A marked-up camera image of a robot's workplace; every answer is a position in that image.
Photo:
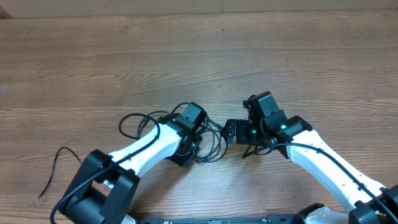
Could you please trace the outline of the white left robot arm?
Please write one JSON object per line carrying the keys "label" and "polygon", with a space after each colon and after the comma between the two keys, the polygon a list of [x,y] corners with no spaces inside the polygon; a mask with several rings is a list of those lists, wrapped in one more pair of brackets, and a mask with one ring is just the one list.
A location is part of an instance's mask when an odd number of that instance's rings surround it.
{"label": "white left robot arm", "polygon": [[187,166],[197,149],[196,132],[204,118],[169,114],[124,149],[90,152],[62,199],[50,213],[73,223],[134,223],[127,213],[141,177],[163,159]]}

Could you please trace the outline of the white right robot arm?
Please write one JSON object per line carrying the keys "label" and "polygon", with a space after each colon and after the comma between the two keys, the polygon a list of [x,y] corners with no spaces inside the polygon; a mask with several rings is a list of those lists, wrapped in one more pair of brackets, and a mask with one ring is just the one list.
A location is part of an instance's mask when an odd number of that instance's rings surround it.
{"label": "white right robot arm", "polygon": [[242,157],[279,151],[310,173],[343,208],[335,212],[314,203],[287,223],[397,223],[397,187],[385,187],[364,175],[337,154],[299,116],[286,117],[271,92],[243,101],[247,119],[229,119],[221,130],[226,143],[247,148]]}

